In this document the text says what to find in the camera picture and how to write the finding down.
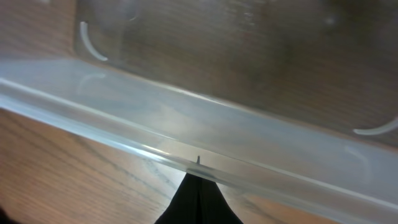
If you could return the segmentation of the clear plastic container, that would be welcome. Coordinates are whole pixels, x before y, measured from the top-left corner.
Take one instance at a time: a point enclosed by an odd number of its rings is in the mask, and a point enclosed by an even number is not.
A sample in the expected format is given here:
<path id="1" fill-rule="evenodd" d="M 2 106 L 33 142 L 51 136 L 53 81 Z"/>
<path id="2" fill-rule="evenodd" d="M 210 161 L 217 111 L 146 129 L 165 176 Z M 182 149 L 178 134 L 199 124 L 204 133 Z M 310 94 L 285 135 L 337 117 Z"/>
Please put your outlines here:
<path id="1" fill-rule="evenodd" d="M 337 222 L 397 222 L 394 0 L 2 1 L 1 106 Z"/>

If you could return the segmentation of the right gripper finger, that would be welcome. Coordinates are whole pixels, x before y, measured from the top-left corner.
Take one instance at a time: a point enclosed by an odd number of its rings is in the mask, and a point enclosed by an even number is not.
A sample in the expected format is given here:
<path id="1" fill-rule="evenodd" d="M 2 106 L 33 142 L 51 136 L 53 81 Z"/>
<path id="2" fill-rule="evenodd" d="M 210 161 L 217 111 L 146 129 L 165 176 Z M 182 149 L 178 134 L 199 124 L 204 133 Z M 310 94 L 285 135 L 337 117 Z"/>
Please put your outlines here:
<path id="1" fill-rule="evenodd" d="M 155 224 L 242 224 L 216 182 L 189 168 L 169 206 Z"/>

